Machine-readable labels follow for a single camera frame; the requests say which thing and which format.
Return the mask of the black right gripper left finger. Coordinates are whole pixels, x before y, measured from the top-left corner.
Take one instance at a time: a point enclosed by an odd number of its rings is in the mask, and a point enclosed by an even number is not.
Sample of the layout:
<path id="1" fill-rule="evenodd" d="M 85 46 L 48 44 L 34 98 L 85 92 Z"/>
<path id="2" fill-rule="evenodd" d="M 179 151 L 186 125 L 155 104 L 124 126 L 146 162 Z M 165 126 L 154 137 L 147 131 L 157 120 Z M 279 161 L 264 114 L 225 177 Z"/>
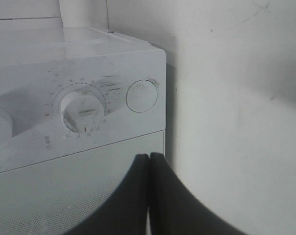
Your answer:
<path id="1" fill-rule="evenodd" d="M 71 235 L 144 235 L 147 223 L 149 157 L 138 154 L 110 197 Z"/>

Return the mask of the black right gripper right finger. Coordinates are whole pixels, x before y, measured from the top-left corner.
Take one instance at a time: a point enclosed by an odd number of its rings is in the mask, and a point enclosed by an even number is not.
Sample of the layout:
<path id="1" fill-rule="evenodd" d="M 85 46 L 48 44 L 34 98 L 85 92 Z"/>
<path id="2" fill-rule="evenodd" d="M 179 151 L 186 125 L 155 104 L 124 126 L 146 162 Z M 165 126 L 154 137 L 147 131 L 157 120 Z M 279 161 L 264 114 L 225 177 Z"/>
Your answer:
<path id="1" fill-rule="evenodd" d="M 149 219 L 153 235 L 239 235 L 184 186 L 161 153 L 151 153 Z"/>

